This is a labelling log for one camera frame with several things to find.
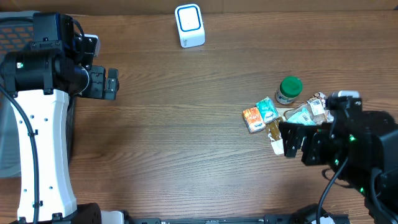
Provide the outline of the beige clear snack bag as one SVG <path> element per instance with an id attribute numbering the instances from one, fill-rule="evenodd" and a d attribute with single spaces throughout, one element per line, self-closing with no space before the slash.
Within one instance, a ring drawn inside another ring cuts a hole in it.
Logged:
<path id="1" fill-rule="evenodd" d="M 334 117 L 326 109 L 326 95 L 322 92 L 315 93 L 306 102 L 302 103 L 296 108 L 277 108 L 279 117 L 270 123 L 266 124 L 265 131 L 268 138 L 270 139 L 271 146 L 276 155 L 284 153 L 282 138 L 279 131 L 279 124 L 281 122 L 287 122 L 287 120 L 296 112 L 301 111 L 302 108 L 306 108 L 310 113 L 310 118 L 315 122 L 316 125 L 322 123 L 332 123 Z"/>

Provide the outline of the teal tissue pack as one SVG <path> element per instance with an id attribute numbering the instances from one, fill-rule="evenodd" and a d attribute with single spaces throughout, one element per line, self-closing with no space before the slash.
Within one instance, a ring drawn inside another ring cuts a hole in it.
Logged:
<path id="1" fill-rule="evenodd" d="M 279 114 L 274 105 L 274 102 L 269 97 L 266 97 L 261 101 L 258 101 L 256 103 L 256 107 L 258 108 L 258 110 L 266 124 L 270 123 L 271 121 L 273 121 L 279 117 Z"/>

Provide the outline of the orange tissue pack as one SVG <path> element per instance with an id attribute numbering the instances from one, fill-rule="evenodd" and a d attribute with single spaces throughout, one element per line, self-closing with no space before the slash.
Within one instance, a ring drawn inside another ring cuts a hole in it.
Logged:
<path id="1" fill-rule="evenodd" d="M 242 116 L 250 133 L 265 129 L 266 124 L 257 107 L 244 110 Z"/>

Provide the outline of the green lid jar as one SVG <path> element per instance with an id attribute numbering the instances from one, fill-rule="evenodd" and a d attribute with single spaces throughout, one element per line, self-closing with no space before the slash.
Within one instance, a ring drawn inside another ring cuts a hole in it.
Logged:
<path id="1" fill-rule="evenodd" d="M 301 79 L 289 76 L 285 77 L 277 91 L 275 92 L 275 99 L 283 105 L 293 103 L 303 90 L 303 83 Z"/>

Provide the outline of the light teal wrapper pack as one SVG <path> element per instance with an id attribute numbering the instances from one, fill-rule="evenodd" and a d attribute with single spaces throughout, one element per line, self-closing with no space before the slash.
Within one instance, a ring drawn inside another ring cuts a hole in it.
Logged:
<path id="1" fill-rule="evenodd" d="M 288 123 L 303 124 L 306 126 L 314 126 L 315 122 L 310 118 L 310 113 L 306 108 L 294 113 L 288 120 Z"/>

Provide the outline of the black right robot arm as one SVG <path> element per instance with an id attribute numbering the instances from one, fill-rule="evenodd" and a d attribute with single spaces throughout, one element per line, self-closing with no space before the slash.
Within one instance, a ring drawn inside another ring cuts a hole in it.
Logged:
<path id="1" fill-rule="evenodd" d="M 326 107 L 332 123 L 306 126 L 283 122 L 279 130 L 285 157 L 302 151 L 306 166 L 328 165 L 334 175 L 315 211 L 319 223 L 322 205 L 337 179 L 364 196 L 375 223 L 397 223 L 397 123 L 385 111 L 365 111 L 362 99 L 330 96 Z"/>

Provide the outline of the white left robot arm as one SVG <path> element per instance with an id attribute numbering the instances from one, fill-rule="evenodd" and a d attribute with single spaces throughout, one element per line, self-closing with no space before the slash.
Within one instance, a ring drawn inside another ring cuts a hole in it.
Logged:
<path id="1" fill-rule="evenodd" d="M 17 223 L 127 223 L 121 211 L 78 204 L 67 153 L 67 113 L 74 97 L 114 100 L 118 71 L 92 64 L 98 38 L 58 12 L 36 12 L 28 50 L 9 52 L 1 64 L 1 92 L 17 122 L 21 196 Z"/>

